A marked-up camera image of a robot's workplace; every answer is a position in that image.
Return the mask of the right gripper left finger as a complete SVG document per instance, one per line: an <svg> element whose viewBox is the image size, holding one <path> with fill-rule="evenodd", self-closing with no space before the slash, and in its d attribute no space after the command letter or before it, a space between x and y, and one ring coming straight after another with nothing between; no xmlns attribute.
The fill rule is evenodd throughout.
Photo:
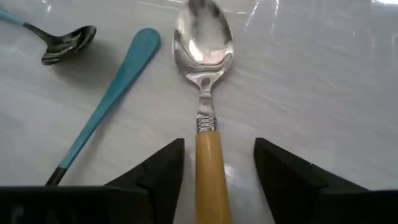
<svg viewBox="0 0 398 224"><path fill-rule="evenodd" d="M183 179L185 140L177 138L108 182L111 223L172 223Z"/></svg>

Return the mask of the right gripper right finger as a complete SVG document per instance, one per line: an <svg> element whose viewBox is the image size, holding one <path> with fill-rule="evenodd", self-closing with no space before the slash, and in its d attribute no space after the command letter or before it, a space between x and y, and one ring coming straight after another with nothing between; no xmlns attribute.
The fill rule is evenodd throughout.
<svg viewBox="0 0 398 224"><path fill-rule="evenodd" d="M256 138L257 176L276 223L344 223L343 200L368 189Z"/></svg>

